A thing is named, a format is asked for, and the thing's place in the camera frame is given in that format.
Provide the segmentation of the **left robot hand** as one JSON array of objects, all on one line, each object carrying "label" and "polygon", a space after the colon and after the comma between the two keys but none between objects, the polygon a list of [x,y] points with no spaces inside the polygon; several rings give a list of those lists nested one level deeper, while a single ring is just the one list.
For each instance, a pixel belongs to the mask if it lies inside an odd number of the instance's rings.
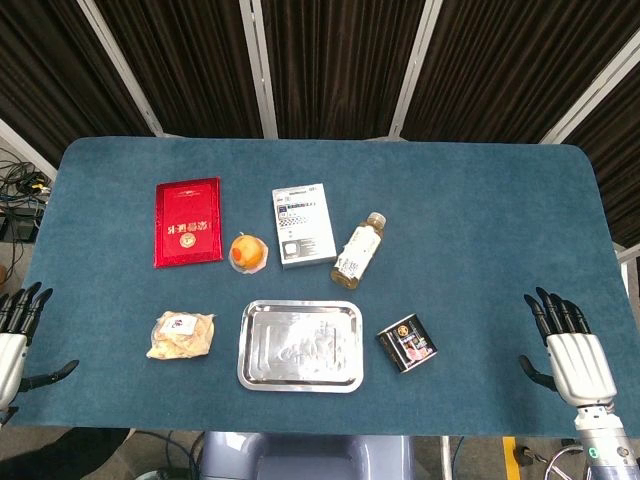
[{"label": "left robot hand", "polygon": [[79,365],[77,359],[49,374],[24,377],[24,366],[44,307],[53,289],[40,291],[41,282],[14,295],[1,296],[1,426],[18,412],[13,406],[19,393],[55,384],[68,377]]}]

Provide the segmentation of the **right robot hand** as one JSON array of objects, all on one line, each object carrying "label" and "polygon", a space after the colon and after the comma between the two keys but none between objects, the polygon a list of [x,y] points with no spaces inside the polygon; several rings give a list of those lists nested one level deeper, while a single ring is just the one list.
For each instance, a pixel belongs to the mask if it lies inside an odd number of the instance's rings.
[{"label": "right robot hand", "polygon": [[552,373],[537,370],[521,355],[519,365],[534,383],[559,394],[576,408],[614,410],[617,388],[599,338],[582,310],[573,302],[541,287],[535,297],[526,294],[536,327],[546,349]]}]

